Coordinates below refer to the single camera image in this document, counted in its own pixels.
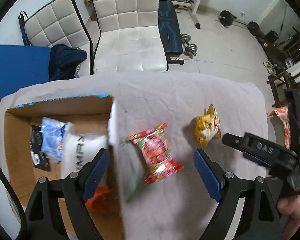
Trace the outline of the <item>person's right hand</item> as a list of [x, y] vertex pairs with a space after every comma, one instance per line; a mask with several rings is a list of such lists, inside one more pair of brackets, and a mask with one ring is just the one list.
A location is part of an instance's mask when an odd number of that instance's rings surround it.
[[282, 239], [291, 239], [300, 227], [300, 194], [281, 198], [277, 203], [277, 209], [282, 215], [289, 216]]

